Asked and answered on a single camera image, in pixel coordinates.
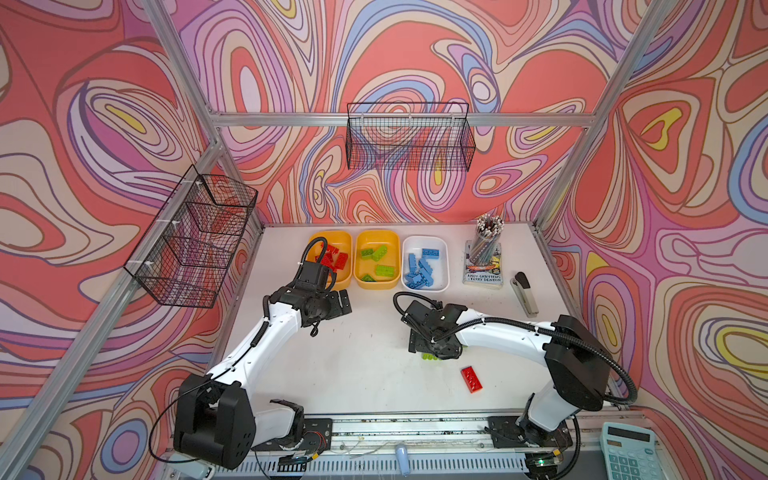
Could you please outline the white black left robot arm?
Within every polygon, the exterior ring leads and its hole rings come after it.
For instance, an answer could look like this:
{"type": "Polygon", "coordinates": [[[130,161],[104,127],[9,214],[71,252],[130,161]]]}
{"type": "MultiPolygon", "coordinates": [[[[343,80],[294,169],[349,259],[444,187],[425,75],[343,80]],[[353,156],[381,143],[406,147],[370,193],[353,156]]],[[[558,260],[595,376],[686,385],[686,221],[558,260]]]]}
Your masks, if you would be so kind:
{"type": "Polygon", "coordinates": [[[234,469],[262,444],[306,447],[304,407],[259,397],[257,380],[300,329],[315,335],[323,321],[351,312],[335,280],[329,267],[302,261],[290,282],[263,298],[262,317],[245,338],[206,374],[184,380],[173,429],[177,453],[234,469]]]}

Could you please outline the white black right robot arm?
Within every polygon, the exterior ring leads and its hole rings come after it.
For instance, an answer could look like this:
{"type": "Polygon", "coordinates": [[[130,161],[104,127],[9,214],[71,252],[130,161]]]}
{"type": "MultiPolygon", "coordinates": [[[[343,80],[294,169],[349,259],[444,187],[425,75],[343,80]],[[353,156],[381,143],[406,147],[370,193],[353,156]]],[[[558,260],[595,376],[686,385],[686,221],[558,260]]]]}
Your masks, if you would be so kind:
{"type": "Polygon", "coordinates": [[[552,443],[566,419],[582,410],[600,411],[606,402],[629,406],[637,400],[629,372],[572,316],[561,315],[554,322],[515,320],[411,292],[395,294],[393,305],[410,328],[411,353],[455,360],[466,347],[481,347],[546,369],[546,383],[529,396],[513,428],[517,441],[526,446],[552,443]],[[413,299],[407,307],[399,304],[404,295],[413,299]]]}

